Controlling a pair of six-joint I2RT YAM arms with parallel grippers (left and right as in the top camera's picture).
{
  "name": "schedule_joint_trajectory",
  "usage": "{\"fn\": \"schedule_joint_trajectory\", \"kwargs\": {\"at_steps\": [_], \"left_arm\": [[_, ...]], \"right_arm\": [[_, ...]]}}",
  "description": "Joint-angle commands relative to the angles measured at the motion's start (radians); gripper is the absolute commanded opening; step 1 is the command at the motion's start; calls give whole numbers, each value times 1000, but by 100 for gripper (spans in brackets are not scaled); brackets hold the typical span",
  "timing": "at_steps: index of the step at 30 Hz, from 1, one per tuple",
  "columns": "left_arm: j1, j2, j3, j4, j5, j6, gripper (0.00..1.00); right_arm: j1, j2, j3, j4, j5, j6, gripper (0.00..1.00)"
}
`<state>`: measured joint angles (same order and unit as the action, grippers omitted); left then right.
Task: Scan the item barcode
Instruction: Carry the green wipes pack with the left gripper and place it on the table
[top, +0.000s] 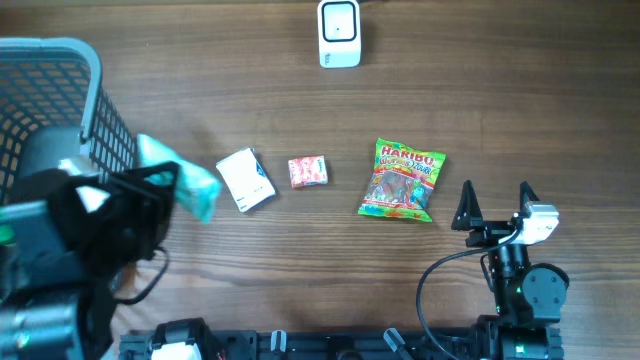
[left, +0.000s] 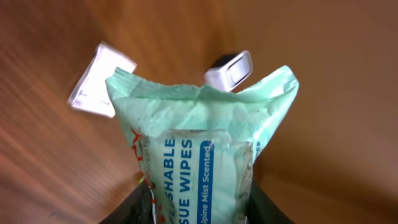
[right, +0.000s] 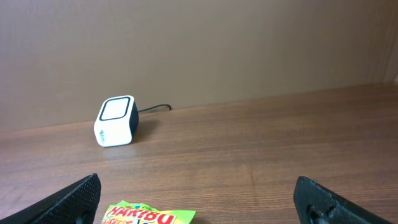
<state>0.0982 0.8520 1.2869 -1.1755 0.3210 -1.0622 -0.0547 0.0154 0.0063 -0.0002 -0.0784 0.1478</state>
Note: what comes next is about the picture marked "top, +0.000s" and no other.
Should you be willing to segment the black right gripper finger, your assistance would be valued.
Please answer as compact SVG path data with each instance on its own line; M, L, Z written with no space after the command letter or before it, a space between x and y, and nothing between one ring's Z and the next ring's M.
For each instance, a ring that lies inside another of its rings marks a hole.
M454 231L472 231L484 226L483 215L476 197L471 180L464 182L461 198L452 220L451 229Z
M528 206L539 202L538 196L535 194L527 181L520 184L519 205L521 213L529 213Z

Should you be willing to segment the green Haribo gummy bag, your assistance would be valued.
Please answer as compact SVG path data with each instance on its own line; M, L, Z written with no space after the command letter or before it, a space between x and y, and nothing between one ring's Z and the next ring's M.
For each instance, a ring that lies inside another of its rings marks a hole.
M445 160L444 153L379 138L373 174L358 213L430 223L429 197Z

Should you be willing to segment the teal wet wipes pack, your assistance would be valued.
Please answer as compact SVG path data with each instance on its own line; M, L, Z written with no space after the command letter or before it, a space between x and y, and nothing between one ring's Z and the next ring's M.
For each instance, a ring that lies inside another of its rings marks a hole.
M216 200L222 190L221 182L208 170L185 160L157 139L139 134L137 141L141 167L169 161L178 164L175 199L200 222L208 224L215 213Z

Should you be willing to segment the white blue carton box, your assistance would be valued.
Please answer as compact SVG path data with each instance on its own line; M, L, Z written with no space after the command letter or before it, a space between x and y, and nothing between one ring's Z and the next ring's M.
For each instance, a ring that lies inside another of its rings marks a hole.
M244 213L276 195L251 148L239 150L216 164L238 209Z

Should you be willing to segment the green lid jar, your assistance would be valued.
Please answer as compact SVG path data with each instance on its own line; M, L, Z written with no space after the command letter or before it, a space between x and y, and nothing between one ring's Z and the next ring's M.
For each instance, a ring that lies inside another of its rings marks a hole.
M1 223L0 223L0 245L8 246L14 244L14 230L12 225L6 219L4 211L1 211Z

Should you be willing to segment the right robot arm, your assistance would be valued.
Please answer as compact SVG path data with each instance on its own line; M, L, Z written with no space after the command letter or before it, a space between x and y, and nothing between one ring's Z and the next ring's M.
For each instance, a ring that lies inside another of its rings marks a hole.
M483 218L471 181L462 186L451 228L466 231L466 246L481 254L481 269L496 307L469 335L470 359L561 359L559 331L569 277L549 263L530 262L528 248L547 240L559 224L556 207L520 184L519 210L509 220Z

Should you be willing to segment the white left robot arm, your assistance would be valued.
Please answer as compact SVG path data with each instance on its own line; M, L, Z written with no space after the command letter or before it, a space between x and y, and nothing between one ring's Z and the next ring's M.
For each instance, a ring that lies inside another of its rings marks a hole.
M175 162L100 175L48 169L13 185L1 209L1 356L99 359L119 305L113 279L161 251L172 214Z

